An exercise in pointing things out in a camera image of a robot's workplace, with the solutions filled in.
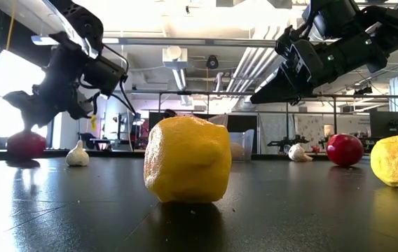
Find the table surface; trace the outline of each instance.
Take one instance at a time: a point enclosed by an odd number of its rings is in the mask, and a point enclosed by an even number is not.
[[[0,251],[398,251],[398,188],[368,164],[236,162],[214,204],[159,204],[143,159],[0,162]]]

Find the clear plastic container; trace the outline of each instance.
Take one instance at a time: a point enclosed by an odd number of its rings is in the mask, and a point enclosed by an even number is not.
[[[254,145],[255,131],[252,129],[242,133],[229,133],[232,148],[232,159],[250,161],[252,159],[252,146]]]

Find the bright window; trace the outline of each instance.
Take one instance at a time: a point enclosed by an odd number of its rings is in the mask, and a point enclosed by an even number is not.
[[[5,50],[0,54],[0,96],[18,90],[31,94],[32,86],[43,78],[45,72],[40,67]],[[9,137],[24,128],[20,110],[0,99],[0,137]],[[32,131],[46,137],[47,127],[34,126]]]

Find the garlic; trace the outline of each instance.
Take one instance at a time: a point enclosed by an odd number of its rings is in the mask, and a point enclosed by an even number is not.
[[[313,160],[312,157],[305,154],[305,150],[300,146],[300,144],[293,145],[288,152],[289,158],[295,162],[308,162]]]
[[[82,149],[82,140],[79,140],[76,147],[68,152],[65,161],[69,166],[87,166],[90,158],[85,150]]]

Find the red apple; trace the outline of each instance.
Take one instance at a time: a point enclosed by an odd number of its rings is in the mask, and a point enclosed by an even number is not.
[[[342,167],[358,163],[363,154],[364,147],[361,141],[349,134],[333,135],[327,144],[328,158]]]
[[[18,132],[9,137],[7,143],[8,153],[10,153],[13,158],[21,160],[39,158],[43,154],[45,148],[46,138],[28,130]]]

